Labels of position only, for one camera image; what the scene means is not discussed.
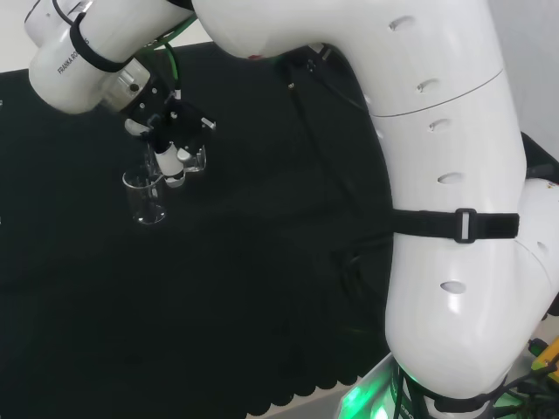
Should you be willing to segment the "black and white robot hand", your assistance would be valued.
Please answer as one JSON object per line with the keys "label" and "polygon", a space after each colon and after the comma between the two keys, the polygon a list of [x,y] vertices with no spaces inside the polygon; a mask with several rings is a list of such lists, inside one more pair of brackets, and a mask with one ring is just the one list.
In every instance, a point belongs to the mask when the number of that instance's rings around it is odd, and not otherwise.
{"label": "black and white robot hand", "polygon": [[168,187],[180,188],[188,175],[206,169],[206,146],[217,123],[175,92],[153,87],[129,118],[140,125],[138,136],[148,144]]}

